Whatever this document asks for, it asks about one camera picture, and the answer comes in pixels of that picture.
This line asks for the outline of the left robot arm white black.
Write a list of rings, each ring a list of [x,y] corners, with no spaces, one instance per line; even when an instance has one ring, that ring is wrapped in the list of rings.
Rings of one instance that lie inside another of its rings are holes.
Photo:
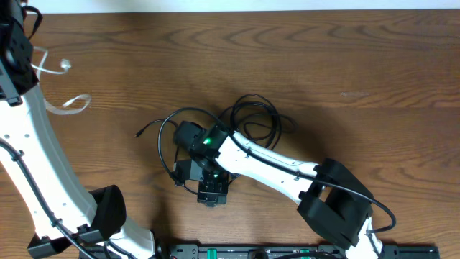
[[[47,116],[33,46],[24,31],[25,1],[1,2],[1,164],[32,215],[32,258],[71,245],[87,258],[154,258],[154,235],[127,216],[118,186],[87,191]]]

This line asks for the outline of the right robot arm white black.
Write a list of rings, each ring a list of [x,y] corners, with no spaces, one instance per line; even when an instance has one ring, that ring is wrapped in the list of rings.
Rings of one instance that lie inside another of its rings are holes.
[[[379,258],[383,244],[372,229],[372,193],[341,163],[287,158],[238,132],[218,125],[204,129],[181,122],[173,141],[199,167],[236,173],[263,183],[294,201],[308,226],[348,258]]]

